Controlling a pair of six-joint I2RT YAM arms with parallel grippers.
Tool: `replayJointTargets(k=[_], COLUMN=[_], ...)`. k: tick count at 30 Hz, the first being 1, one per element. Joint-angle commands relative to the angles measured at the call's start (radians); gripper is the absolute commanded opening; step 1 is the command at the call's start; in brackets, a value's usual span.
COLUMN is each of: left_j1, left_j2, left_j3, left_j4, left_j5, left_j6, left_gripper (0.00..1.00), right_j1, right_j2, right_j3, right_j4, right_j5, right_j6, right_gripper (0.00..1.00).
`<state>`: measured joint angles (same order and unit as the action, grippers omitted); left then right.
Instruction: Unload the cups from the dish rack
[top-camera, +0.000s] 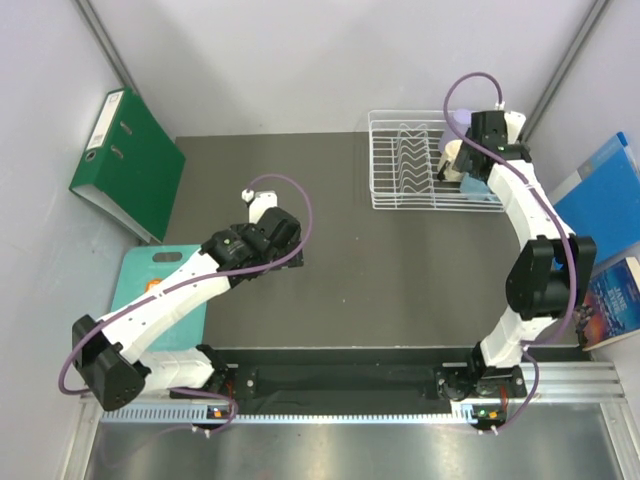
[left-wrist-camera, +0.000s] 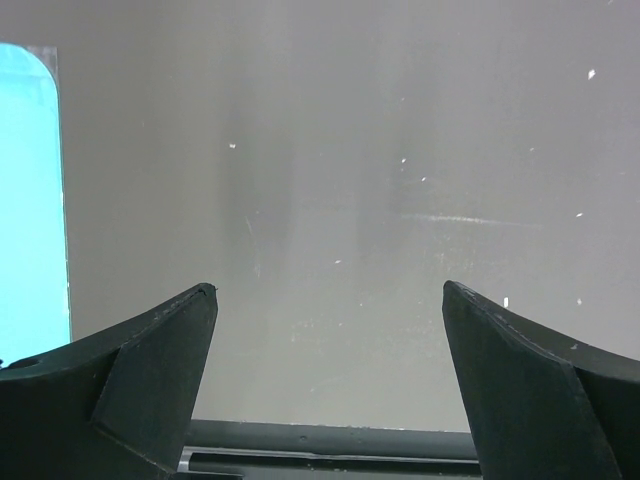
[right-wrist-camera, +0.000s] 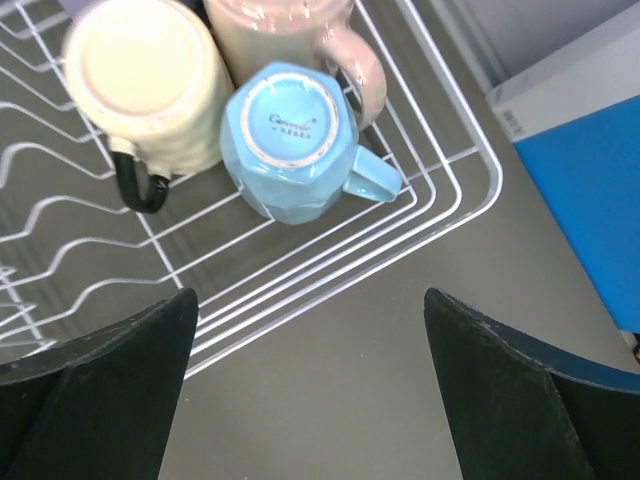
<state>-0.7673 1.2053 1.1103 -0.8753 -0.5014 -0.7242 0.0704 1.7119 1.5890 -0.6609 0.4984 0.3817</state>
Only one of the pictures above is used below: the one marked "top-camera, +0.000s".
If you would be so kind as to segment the purple cup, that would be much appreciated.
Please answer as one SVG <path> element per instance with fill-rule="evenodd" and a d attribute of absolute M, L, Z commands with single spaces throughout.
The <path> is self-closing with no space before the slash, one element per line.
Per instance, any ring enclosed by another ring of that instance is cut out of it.
<path fill-rule="evenodd" d="M 471 115 L 472 115 L 472 111 L 464 108 L 456 109 L 449 112 L 449 117 L 451 122 L 456 127 L 456 129 L 462 134 L 465 134 L 471 125 Z M 456 140 L 458 138 L 459 136 L 455 134 L 455 132 L 448 125 L 448 123 L 445 123 L 442 136 L 438 143 L 439 151 L 443 153 L 446 145 L 449 142 Z"/>

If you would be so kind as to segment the white wire dish rack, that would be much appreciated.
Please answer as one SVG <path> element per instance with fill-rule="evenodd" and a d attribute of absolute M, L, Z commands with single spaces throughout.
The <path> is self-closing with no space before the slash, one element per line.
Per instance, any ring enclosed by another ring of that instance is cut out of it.
<path fill-rule="evenodd" d="M 439 110 L 372 110 L 369 191 L 378 210 L 498 213 L 492 194 L 464 193 L 459 180 L 439 178 L 445 166 L 438 144 L 447 124 Z"/>

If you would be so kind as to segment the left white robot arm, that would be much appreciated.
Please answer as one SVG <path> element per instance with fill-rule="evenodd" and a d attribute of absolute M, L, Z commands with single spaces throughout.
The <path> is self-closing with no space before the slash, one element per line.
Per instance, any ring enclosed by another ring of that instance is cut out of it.
<path fill-rule="evenodd" d="M 227 374 L 210 350 L 152 352 L 150 346 L 193 310 L 280 260 L 299 256 L 301 224 L 279 207 L 254 223 L 216 232 L 176 271 L 130 304 L 94 320 L 85 315 L 72 326 L 73 365 L 106 411 L 141 394 L 191 388 L 216 396 Z"/>

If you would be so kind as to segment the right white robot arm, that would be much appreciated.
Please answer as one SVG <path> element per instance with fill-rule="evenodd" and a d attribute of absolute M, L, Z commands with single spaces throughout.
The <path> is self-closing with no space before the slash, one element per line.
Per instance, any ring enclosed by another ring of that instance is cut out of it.
<path fill-rule="evenodd" d="M 469 388 L 487 396 L 514 378 L 525 348 L 583 301 L 597 247 L 554 210 L 528 148 L 510 141 L 504 111 L 472 113 L 454 167 L 497 196 L 520 245 L 505 282 L 506 310 L 472 350 L 466 372 Z"/>

